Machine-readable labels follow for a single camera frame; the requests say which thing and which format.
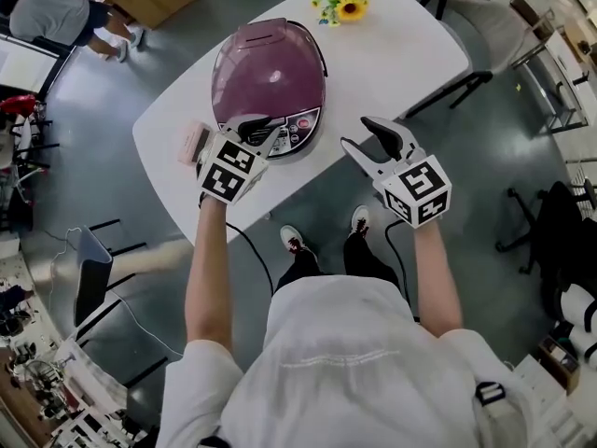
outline gray floor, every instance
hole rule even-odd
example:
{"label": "gray floor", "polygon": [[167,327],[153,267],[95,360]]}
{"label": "gray floor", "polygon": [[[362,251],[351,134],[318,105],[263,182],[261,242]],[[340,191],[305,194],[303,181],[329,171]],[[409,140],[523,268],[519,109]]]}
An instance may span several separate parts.
{"label": "gray floor", "polygon": [[[199,0],[150,32],[144,50],[127,63],[106,63],[82,51],[62,73],[49,97],[49,116],[56,121],[49,139],[61,147],[49,154],[49,175],[36,180],[35,231],[22,244],[37,289],[61,333],[74,328],[76,253],[69,249],[57,259],[50,302],[49,264],[63,243],[43,231],[63,237],[68,228],[119,217],[120,225],[98,231],[104,243],[116,248],[146,241],[149,250],[124,256],[118,263],[115,276],[127,271],[138,275],[117,291],[141,324],[174,350],[183,350],[191,245],[146,178],[132,141],[132,125],[202,54],[239,24],[280,1]],[[475,40],[466,25],[455,24],[465,40]],[[479,47],[476,56],[484,54]],[[505,188],[514,185],[531,200],[537,189],[566,178],[552,138],[537,136],[542,119],[531,92],[524,85],[517,91],[519,82],[518,74],[506,72],[456,110],[442,102],[408,123],[422,146],[439,157],[454,185],[452,208],[441,228],[465,323],[486,337],[499,357],[512,362],[538,342],[549,321],[541,308],[538,274],[518,274],[525,250],[498,255],[493,249],[497,238],[509,239],[523,228]],[[369,236],[371,248],[398,270],[382,234],[394,219],[372,195],[370,182],[344,159],[276,208],[271,219],[259,221],[248,235],[275,280],[291,263],[278,239],[285,223],[296,225],[318,249],[324,270],[342,272],[340,252],[350,215],[358,204],[369,203],[376,218]],[[410,294],[416,300],[412,232],[404,226],[394,231],[392,238],[405,260]],[[76,234],[71,238],[76,245]],[[241,238],[230,247],[230,273],[234,356],[246,369],[259,353],[270,294],[260,265]],[[177,359],[138,329],[122,306],[90,338],[87,352],[121,382],[163,356]],[[158,371],[131,392],[133,417],[147,424],[159,420],[162,386],[163,371]]]}

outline sneaker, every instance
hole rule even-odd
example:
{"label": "sneaker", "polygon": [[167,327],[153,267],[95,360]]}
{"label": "sneaker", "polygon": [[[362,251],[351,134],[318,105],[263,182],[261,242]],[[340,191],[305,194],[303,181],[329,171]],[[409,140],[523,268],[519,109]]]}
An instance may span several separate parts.
{"label": "sneaker", "polygon": [[136,49],[141,44],[145,33],[146,31],[143,28],[138,28],[132,32],[131,49]]}
{"label": "sneaker", "polygon": [[283,226],[280,229],[280,237],[282,238],[282,243],[284,244],[286,250],[295,256],[301,250],[308,250],[309,252],[312,252],[311,249],[303,242],[300,232],[292,226]]}
{"label": "sneaker", "polygon": [[357,233],[365,238],[370,225],[371,218],[368,208],[365,205],[359,205],[353,212],[350,235]]}
{"label": "sneaker", "polygon": [[127,59],[128,47],[126,42],[122,42],[118,45],[118,55],[116,61],[119,63],[124,62]]}

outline black and white marker cube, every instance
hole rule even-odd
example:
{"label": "black and white marker cube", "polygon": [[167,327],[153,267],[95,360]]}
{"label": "black and white marker cube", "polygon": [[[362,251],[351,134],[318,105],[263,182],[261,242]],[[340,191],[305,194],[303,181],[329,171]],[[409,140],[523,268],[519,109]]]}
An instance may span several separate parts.
{"label": "black and white marker cube", "polygon": [[413,228],[450,208],[451,182],[435,156],[413,163],[402,173],[381,182],[389,209]]}
{"label": "black and white marker cube", "polygon": [[268,168],[268,163],[246,146],[214,132],[199,173],[201,190],[226,204],[235,204]]}

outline purple rice cooker lid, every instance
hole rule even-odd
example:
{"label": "purple rice cooker lid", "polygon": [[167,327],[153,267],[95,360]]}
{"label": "purple rice cooker lid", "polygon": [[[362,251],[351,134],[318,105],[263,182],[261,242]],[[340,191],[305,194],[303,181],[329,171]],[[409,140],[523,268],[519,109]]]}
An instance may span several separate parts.
{"label": "purple rice cooker lid", "polygon": [[325,92],[312,36],[286,19],[240,27],[215,60],[212,105],[218,123],[244,114],[293,115],[322,106]]}

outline white sneaker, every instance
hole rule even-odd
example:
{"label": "white sneaker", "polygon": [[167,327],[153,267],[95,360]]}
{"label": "white sneaker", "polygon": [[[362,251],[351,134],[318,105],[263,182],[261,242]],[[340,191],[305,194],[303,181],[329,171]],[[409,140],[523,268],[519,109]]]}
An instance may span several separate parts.
{"label": "white sneaker", "polygon": [[146,31],[143,28],[137,28],[136,30],[132,31],[132,42],[130,43],[131,49],[136,49],[143,40],[143,35]]}
{"label": "white sneaker", "polygon": [[124,62],[127,59],[128,53],[129,51],[127,43],[125,41],[121,42],[118,45],[118,55],[116,57],[116,61],[119,63]]}
{"label": "white sneaker", "polygon": [[353,235],[358,233],[365,238],[367,231],[371,225],[371,218],[369,209],[365,205],[359,205],[353,212],[353,219],[351,220],[351,233]]}
{"label": "white sneaker", "polygon": [[305,245],[300,232],[292,226],[283,226],[280,229],[280,238],[282,239],[282,243],[284,244],[286,250],[295,256],[301,250],[308,250],[309,252],[312,252],[311,249]]}

